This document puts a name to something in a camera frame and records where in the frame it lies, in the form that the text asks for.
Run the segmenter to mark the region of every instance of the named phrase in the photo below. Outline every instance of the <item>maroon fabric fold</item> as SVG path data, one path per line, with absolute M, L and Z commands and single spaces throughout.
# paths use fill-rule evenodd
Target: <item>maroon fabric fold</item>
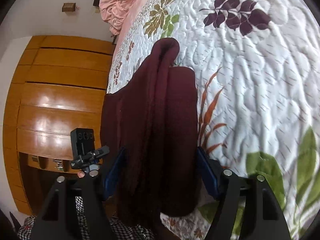
M 160 212 L 185 216 L 196 206 L 197 91 L 191 69 L 171 67 L 178 52 L 175 39 L 160 39 L 129 83 L 105 95 L 101 145 L 109 157 L 127 150 L 117 196 L 129 226 L 156 230 Z

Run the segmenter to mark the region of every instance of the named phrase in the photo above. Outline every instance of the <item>floral bedspread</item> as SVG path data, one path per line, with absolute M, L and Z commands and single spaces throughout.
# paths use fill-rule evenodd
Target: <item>floral bedspread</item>
M 164 37 L 180 44 L 175 64 L 196 73 L 199 145 L 238 176 L 264 175 L 299 239 L 320 208 L 320 29 L 306 4 L 149 0 L 113 60 L 108 93 Z M 203 239 L 217 204 L 203 188 L 193 213 L 161 219 L 181 239 Z

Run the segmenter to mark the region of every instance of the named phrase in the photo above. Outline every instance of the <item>checkered fabric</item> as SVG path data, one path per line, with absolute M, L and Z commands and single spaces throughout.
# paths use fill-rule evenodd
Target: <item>checkered fabric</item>
M 90 240 L 81 197 L 76 197 L 76 210 L 82 239 Z M 35 216 L 26 218 L 23 226 L 18 231 L 18 237 L 21 240 L 29 240 L 35 219 Z M 154 240 L 153 233 L 140 225 L 136 225 L 133 228 L 127 227 L 115 216 L 110 219 L 109 223 L 118 240 Z

